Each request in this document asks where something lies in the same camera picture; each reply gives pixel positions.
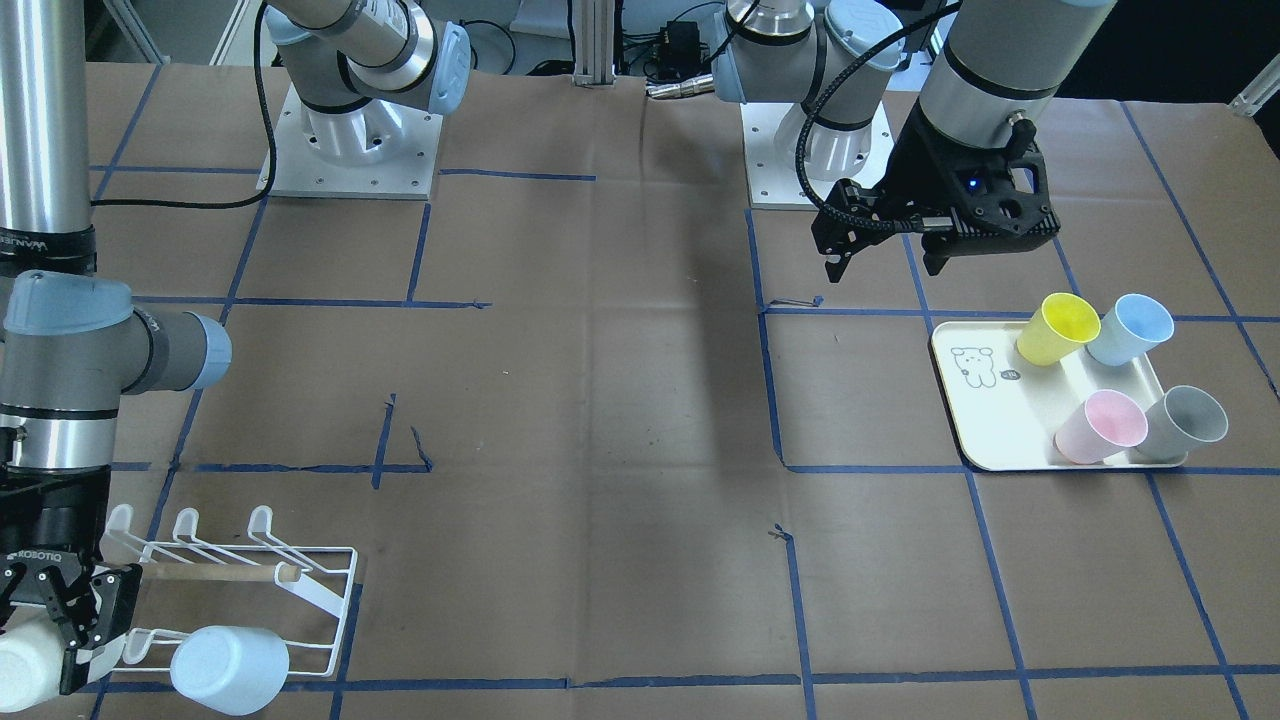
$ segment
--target white tray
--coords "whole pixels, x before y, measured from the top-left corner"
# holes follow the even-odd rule
[[[1014,343],[1027,323],[954,322],[933,331],[931,347],[960,450],[983,470],[1176,468],[1126,450],[1094,465],[1076,465],[1053,447],[1053,433],[1093,391],[1117,389],[1149,407],[1165,393],[1146,355],[1119,368],[1084,350],[1039,368]]]

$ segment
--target cartoon bear print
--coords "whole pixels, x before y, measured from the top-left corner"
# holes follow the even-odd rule
[[[996,361],[989,347],[952,347],[956,366],[969,387],[996,387]]]

